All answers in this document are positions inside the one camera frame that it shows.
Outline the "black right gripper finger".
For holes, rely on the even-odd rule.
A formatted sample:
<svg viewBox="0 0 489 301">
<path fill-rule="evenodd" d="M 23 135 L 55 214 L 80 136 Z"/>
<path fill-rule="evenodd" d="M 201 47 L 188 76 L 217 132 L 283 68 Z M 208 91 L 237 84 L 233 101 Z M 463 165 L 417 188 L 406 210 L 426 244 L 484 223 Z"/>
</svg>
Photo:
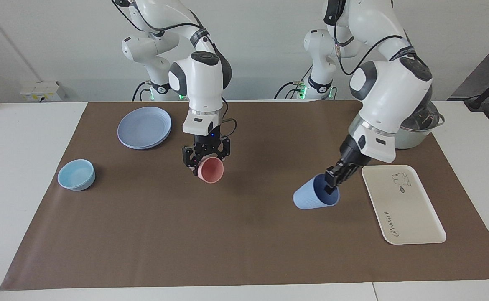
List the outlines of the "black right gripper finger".
<svg viewBox="0 0 489 301">
<path fill-rule="evenodd" d="M 224 161 L 231 154 L 231 140 L 229 138 L 220 139 L 220 145 L 216 148 L 216 156 Z"/>
<path fill-rule="evenodd" d="M 183 162 L 196 177 L 198 176 L 198 165 L 201 160 L 200 153 L 198 145 L 184 145 L 182 147 Z"/>
</svg>

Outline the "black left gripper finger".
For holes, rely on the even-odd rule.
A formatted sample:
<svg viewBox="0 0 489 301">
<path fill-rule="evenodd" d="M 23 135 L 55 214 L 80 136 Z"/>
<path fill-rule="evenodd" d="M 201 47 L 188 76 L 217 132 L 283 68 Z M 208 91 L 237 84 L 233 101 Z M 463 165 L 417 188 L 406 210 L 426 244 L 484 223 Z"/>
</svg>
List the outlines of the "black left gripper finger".
<svg viewBox="0 0 489 301">
<path fill-rule="evenodd" d="M 330 189 L 334 189 L 345 181 L 346 168 L 344 164 L 330 166 L 325 171 L 325 181 Z"/>
<path fill-rule="evenodd" d="M 333 185 L 331 187 L 331 194 L 338 190 L 338 186 L 342 185 L 344 181 L 350 179 L 356 171 L 356 169 L 332 169 Z"/>
</svg>

